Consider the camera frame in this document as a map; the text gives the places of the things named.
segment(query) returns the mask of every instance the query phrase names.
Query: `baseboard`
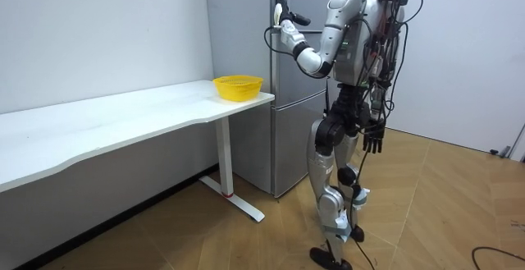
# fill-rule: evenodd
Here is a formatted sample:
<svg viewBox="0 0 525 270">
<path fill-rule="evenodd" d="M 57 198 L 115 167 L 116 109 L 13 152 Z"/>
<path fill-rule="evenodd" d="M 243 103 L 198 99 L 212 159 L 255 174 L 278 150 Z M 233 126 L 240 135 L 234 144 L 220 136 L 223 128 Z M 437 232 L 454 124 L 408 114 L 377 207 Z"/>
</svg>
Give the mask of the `baseboard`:
<svg viewBox="0 0 525 270">
<path fill-rule="evenodd" d="M 391 128 L 391 127 L 386 127 L 386 128 L 389 129 L 389 130 L 395 130 L 395 131 L 402 132 L 402 133 L 409 134 L 409 135 L 416 135 L 418 137 L 429 139 L 429 140 L 435 140 L 437 142 L 441 142 L 441 143 L 445 143 L 445 144 L 451 144 L 453 146 L 458 146 L 458 147 L 461 147 L 461 148 L 471 149 L 471 150 L 479 151 L 479 152 L 483 152 L 483 153 L 489 153 L 486 150 L 474 149 L 474 148 L 470 148 L 470 147 L 467 147 L 467 146 L 462 146 L 460 144 L 454 144 L 454 143 L 450 143 L 450 142 L 447 142 L 447 141 L 444 141 L 444 140 L 434 139 L 434 138 L 429 137 L 429 136 L 414 134 L 414 133 L 412 133 L 410 131 L 406 131 L 406 130 L 396 130 L 395 128 Z"/>
<path fill-rule="evenodd" d="M 208 176 L 212 172 L 215 172 L 218 170 L 219 170 L 219 164 L 217 163 L 205 169 L 204 171 L 182 181 L 181 183 L 164 190 L 163 192 L 153 196 L 152 198 L 146 199 L 140 204 L 135 205 L 133 208 L 129 208 L 126 211 L 119 213 L 115 217 L 112 217 L 109 220 L 102 222 L 98 224 L 97 226 L 87 230 L 86 232 L 81 233 L 78 236 L 71 238 L 70 240 L 64 242 L 63 244 L 30 260 L 29 262 L 20 265 L 19 267 L 15 268 L 15 270 L 21 270 L 21 269 L 34 270 L 34 269 L 41 268 L 43 265 L 83 245 L 84 243 L 92 240 L 93 238 L 103 234 L 105 231 L 112 229 L 116 225 L 119 225 L 123 223 L 124 221 L 129 220 L 133 216 L 139 213 L 142 213 L 147 208 L 150 208 L 153 205 L 158 204 L 159 202 L 172 196 L 176 192 L 183 190 L 187 186 L 198 181 L 199 178 L 201 178 L 202 176 Z"/>
</svg>

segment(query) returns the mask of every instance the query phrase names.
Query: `white table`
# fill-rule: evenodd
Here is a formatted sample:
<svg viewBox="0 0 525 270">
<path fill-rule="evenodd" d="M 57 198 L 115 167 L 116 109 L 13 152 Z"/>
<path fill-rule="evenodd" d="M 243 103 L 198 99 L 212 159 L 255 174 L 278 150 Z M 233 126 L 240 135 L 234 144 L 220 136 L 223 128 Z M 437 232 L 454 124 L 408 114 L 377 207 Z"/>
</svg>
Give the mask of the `white table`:
<svg viewBox="0 0 525 270">
<path fill-rule="evenodd" d="M 221 184 L 200 180 L 260 222 L 264 214 L 233 193 L 228 116 L 269 103 L 237 103 L 200 80 L 0 115 L 0 193 L 121 147 L 196 123 L 216 121 Z"/>
</svg>

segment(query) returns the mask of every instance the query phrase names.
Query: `table foot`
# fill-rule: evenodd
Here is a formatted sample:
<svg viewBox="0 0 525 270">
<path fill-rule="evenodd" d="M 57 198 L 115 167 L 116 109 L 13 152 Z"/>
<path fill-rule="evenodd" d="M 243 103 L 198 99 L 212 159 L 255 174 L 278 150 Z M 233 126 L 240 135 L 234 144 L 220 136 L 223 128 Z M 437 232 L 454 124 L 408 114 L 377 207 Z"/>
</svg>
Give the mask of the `table foot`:
<svg viewBox="0 0 525 270">
<path fill-rule="evenodd" d="M 214 189 L 218 194 L 222 195 L 221 184 L 217 183 L 209 176 L 203 176 L 202 178 L 200 178 L 200 181 L 202 181 L 208 187 Z M 252 204 L 247 203 L 246 201 L 244 201 L 244 199 L 240 198 L 239 196 L 235 194 L 233 194 L 231 197 L 226 197 L 224 195 L 222 196 L 225 199 L 228 199 L 231 203 L 235 204 L 238 208 L 242 209 L 256 222 L 260 222 L 264 219 L 263 212 L 256 209 Z"/>
</svg>

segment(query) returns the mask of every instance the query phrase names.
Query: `refrigerator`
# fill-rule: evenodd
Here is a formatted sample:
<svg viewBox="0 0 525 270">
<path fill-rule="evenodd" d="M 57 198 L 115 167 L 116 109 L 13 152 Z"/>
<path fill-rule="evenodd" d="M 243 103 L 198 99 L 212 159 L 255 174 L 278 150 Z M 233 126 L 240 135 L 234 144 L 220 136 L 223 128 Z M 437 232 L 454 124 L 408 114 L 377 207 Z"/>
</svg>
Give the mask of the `refrigerator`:
<svg viewBox="0 0 525 270">
<path fill-rule="evenodd" d="M 287 1 L 291 11 L 312 20 L 298 28 L 318 48 L 328 0 Z M 264 43 L 275 2 L 208 0 L 208 19 L 215 76 L 259 76 L 261 91 L 276 96 L 272 104 L 231 116 L 230 136 L 233 172 L 279 197 L 308 174 L 306 144 L 312 124 L 322 118 L 326 80 L 305 76 L 292 57 L 272 53 Z M 267 37 L 285 50 L 278 34 Z"/>
</svg>

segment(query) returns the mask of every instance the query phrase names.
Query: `yellow bowl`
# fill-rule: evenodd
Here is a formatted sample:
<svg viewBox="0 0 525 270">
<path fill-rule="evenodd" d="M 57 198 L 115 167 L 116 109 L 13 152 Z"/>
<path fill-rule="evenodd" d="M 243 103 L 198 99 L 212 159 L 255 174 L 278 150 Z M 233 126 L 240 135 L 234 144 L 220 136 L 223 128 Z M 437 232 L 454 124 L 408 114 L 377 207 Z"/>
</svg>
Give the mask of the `yellow bowl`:
<svg viewBox="0 0 525 270">
<path fill-rule="evenodd" d="M 254 76 L 224 76 L 213 80 L 223 99 L 235 102 L 248 101 L 257 97 L 263 78 Z"/>
</svg>

